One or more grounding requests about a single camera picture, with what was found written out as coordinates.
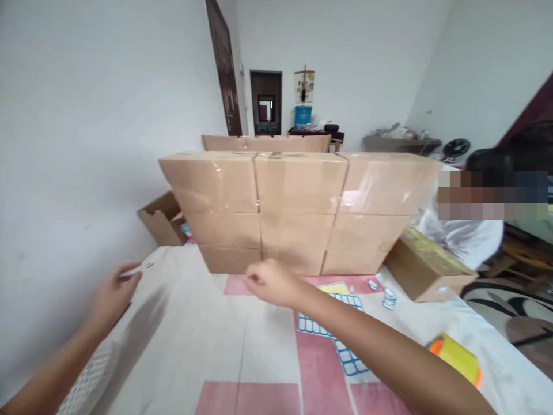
fist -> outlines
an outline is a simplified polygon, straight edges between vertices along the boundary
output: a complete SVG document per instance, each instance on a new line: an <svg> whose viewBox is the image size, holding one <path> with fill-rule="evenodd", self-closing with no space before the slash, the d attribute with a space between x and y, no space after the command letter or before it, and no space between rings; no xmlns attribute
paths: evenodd
<svg viewBox="0 0 553 415"><path fill-rule="evenodd" d="M274 259L251 264L246 284L263 301L290 308L296 308L307 286L286 265Z"/></svg>

white shirt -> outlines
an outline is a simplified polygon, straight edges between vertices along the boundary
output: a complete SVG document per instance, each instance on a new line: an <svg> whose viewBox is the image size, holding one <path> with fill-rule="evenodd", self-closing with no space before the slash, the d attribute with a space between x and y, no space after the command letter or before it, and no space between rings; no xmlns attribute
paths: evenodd
<svg viewBox="0 0 553 415"><path fill-rule="evenodd" d="M454 171L444 166L442 171ZM503 239L502 220L439 219L436 193L422 206L411 226L451 252L463 264L476 270L499 249Z"/></svg>

floor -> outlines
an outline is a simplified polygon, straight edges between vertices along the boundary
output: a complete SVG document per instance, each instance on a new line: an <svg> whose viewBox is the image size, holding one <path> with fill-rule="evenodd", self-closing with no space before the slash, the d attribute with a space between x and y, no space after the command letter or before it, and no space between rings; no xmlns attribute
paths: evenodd
<svg viewBox="0 0 553 415"><path fill-rule="evenodd" d="M529 295L512 278L480 278L461 297L553 380L553 296Z"/></svg>

pink pattern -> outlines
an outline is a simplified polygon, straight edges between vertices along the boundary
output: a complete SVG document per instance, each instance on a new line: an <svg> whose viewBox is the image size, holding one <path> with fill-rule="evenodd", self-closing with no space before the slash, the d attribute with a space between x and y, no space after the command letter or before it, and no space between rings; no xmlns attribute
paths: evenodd
<svg viewBox="0 0 553 415"><path fill-rule="evenodd" d="M359 415L411 415L405 404L380 382L351 384Z"/></svg>
<svg viewBox="0 0 553 415"><path fill-rule="evenodd" d="M205 381L195 415L300 415L295 383L236 383Z"/></svg>
<svg viewBox="0 0 553 415"><path fill-rule="evenodd" d="M324 276L324 277L301 277L306 282L313 285L331 284L333 282L345 282L348 289L353 287L353 295L371 294L384 292L384 288L379 283L375 276L357 275L357 276ZM229 275L226 280L225 294L226 295L253 295L246 287L245 275ZM369 280L374 281L378 285L377 290L372 290L369 287Z"/></svg>
<svg viewBox="0 0 553 415"><path fill-rule="evenodd" d="M353 415L347 384L332 339L297 331L304 415Z"/></svg>

forearm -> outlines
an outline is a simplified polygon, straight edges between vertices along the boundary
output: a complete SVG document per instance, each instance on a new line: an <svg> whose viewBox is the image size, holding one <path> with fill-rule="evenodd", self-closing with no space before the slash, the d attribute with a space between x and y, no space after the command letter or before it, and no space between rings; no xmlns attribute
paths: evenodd
<svg viewBox="0 0 553 415"><path fill-rule="evenodd" d="M413 409L423 414L494 414L454 368L368 314L307 283L295 308L342 341Z"/></svg>
<svg viewBox="0 0 553 415"><path fill-rule="evenodd" d="M1 410L2 415L55 414L104 337L83 326Z"/></svg>

